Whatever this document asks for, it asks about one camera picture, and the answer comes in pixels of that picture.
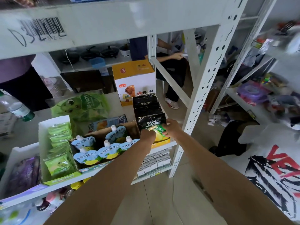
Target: seated person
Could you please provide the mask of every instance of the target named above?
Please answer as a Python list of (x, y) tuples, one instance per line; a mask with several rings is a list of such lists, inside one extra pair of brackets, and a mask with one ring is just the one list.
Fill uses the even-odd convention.
[[(157, 42), (159, 47), (165, 49), (171, 49), (172, 45), (164, 42), (161, 39), (158, 39)], [(147, 37), (140, 37), (130, 39), (130, 54), (133, 61), (136, 60), (145, 60), (148, 59), (148, 44)], [(186, 60), (182, 59), (182, 53), (174, 53), (172, 55), (168, 55), (165, 53), (157, 53), (157, 60), (162, 64), (162, 66), (167, 70), (167, 72), (171, 75), (171, 77), (178, 83), (180, 87), (183, 87), (185, 82), (185, 71), (186, 71)], [(165, 78), (156, 69), (156, 78), (160, 80), (164, 80)], [(169, 86), (168, 91), (166, 93), (165, 101), (169, 105), (169, 107), (173, 109), (178, 109), (178, 95), (175, 91)]]

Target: printed food image on box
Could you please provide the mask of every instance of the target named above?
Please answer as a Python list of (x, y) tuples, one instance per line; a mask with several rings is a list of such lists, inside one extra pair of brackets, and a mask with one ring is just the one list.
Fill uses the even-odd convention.
[(156, 91), (156, 73), (148, 60), (113, 65), (112, 71), (122, 106), (132, 105), (136, 96)]

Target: plastic bag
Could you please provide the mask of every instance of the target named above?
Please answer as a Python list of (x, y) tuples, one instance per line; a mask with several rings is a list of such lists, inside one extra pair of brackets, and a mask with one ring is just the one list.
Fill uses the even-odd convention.
[(57, 97), (46, 101), (53, 117), (69, 115), (74, 121), (97, 121), (109, 114), (109, 105), (102, 90)]

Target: metal shelving unit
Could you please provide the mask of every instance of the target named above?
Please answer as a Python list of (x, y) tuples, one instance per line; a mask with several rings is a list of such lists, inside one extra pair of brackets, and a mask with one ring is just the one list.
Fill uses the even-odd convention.
[[(148, 36), (149, 61), (159, 69), (187, 107), (182, 129), (190, 135), (247, 0), (110, 0), (76, 4), (52, 0), (50, 3), (51, 6), (47, 7), (0, 11), (0, 26), (3, 28), (0, 33), (0, 59)], [(178, 6), (180, 14), (174, 11)], [(22, 28), (24, 21), (30, 23), (33, 19), (43, 18), (55, 19), (52, 27), (59, 26), (60, 33), (50, 34), (51, 37), (41, 36)], [(262, 16), (259, 16), (257, 22), (261, 21)], [(193, 30), (199, 27), (207, 27), (204, 38), (206, 50), (201, 65)], [(193, 79), (191, 97), (156, 59), (157, 34), (178, 30), (184, 30)], [(182, 147), (176, 146), (172, 166), (161, 172), (170, 170), (169, 177), (173, 177), (182, 154)], [(51, 188), (60, 188), (75, 181), (78, 180), (71, 179)]]
[(266, 19), (268, 18), (268, 15), (270, 14), (272, 8), (274, 7), (275, 3), (277, 0), (265, 0), (261, 10), (258, 14), (258, 18), (256, 23), (253, 26), (253, 29), (251, 30), (250, 34), (248, 35), (246, 41), (244, 42), (243, 48), (227, 78), (227, 80), (225, 81), (214, 105), (212, 106), (212, 109), (210, 111), (211, 114), (215, 113), (216, 110), (218, 109), (223, 97), (228, 94), (231, 98), (233, 98), (243, 109), (245, 109), (248, 113), (254, 113), (254, 115), (257, 118), (257, 120), (262, 124), (262, 123), (268, 123), (270, 121), (273, 121), (274, 119), (270, 117), (270, 115), (268, 114), (268, 112), (266, 113), (264, 111), (263, 107), (257, 107), (257, 106), (248, 106), (249, 104), (247, 104), (245, 101), (243, 101), (236, 93), (235, 93), (235, 89), (234, 88), (229, 88), (230, 84), (234, 78), (234, 76), (236, 75), (238, 69), (240, 68), (243, 60), (245, 59), (247, 53), (250, 50), (250, 45), (253, 41), (254, 38), (257, 37), (258, 33), (260, 32), (262, 26), (264, 25)]

